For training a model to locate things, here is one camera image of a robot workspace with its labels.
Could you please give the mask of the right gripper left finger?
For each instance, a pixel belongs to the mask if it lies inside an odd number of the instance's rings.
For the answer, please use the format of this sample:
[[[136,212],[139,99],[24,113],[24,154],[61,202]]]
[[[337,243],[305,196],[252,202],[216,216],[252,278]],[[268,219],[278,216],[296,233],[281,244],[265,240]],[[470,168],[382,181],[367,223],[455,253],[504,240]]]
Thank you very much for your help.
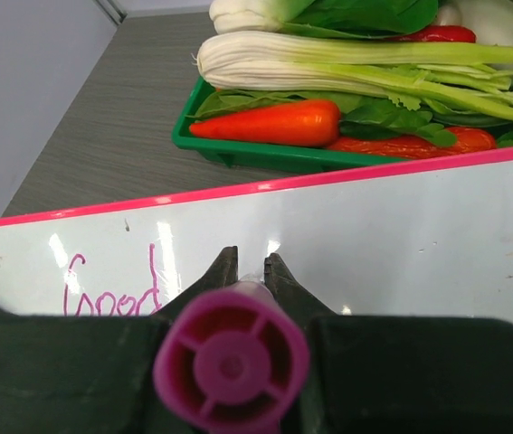
[[[0,309],[0,433],[188,433],[151,369],[193,297],[238,278],[238,250],[152,316],[17,316]]]

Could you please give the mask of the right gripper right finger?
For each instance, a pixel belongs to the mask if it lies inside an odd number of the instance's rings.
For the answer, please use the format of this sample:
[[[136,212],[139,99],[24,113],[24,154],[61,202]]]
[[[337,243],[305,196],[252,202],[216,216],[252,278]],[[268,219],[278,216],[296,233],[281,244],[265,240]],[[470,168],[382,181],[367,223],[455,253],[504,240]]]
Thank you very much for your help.
[[[304,330],[309,378],[285,433],[513,433],[513,324],[334,312],[278,254],[264,282]]]

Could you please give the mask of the pink framed whiteboard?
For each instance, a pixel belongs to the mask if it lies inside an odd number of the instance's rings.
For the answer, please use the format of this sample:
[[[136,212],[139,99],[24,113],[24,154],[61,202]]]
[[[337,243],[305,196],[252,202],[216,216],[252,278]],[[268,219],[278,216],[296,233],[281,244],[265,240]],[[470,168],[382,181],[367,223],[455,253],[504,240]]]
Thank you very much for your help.
[[[0,219],[0,307],[146,315],[227,246],[341,314],[513,323],[513,147]]]

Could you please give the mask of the pink capped whiteboard marker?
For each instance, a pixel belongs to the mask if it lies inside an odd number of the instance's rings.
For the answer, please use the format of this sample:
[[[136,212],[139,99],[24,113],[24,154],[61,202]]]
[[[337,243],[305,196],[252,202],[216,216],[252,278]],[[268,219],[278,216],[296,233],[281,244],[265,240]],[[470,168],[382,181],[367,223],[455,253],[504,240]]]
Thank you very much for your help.
[[[261,283],[241,280],[195,297],[157,353],[157,395],[209,433],[278,433],[308,377],[300,327]]]

